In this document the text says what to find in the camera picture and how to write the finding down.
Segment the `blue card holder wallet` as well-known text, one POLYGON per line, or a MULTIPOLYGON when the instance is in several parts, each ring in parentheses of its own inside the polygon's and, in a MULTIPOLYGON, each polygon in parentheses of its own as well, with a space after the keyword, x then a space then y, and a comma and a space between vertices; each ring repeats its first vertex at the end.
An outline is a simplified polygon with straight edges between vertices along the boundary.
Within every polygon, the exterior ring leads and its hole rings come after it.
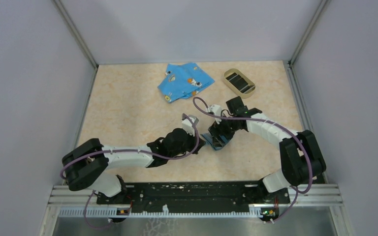
POLYGON ((214 135, 211 133, 203 133, 201 137, 213 148, 213 150, 223 149, 232 138, 227 138, 224 135, 214 135))

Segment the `beige oval card tray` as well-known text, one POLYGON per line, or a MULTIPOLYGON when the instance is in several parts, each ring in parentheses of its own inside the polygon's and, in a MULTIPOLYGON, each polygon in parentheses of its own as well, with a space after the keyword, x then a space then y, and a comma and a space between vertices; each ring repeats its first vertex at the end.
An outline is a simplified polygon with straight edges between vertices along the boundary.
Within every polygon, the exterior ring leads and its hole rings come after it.
POLYGON ((256 90, 255 83, 236 68, 224 72, 223 82, 241 98, 251 97, 256 90))

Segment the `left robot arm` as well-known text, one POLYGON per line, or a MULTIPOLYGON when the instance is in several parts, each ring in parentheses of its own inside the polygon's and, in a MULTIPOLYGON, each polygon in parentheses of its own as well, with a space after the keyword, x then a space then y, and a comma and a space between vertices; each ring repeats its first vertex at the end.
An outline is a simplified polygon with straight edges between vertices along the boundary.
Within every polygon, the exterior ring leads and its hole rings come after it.
POLYGON ((98 138, 92 138, 62 158, 60 176, 70 191, 92 189, 120 204, 127 199, 128 190, 120 176, 111 176, 106 170, 159 167, 170 160, 198 154, 205 144, 196 132, 188 133, 182 128, 138 147, 104 146, 98 138))

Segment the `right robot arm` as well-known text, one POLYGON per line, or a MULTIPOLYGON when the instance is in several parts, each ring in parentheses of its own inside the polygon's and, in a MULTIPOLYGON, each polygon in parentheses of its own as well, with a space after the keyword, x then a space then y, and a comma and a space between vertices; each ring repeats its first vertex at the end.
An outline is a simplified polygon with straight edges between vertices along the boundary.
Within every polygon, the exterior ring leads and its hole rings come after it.
POLYGON ((207 108, 215 121, 204 137, 215 150, 225 147, 235 132, 245 130, 262 137, 280 152, 281 168, 259 180, 257 195, 262 202, 271 202, 283 188, 310 184, 314 177, 326 171, 325 160, 312 131, 287 129, 269 119, 260 109, 249 109, 239 96, 226 104, 227 117, 219 105, 207 108))

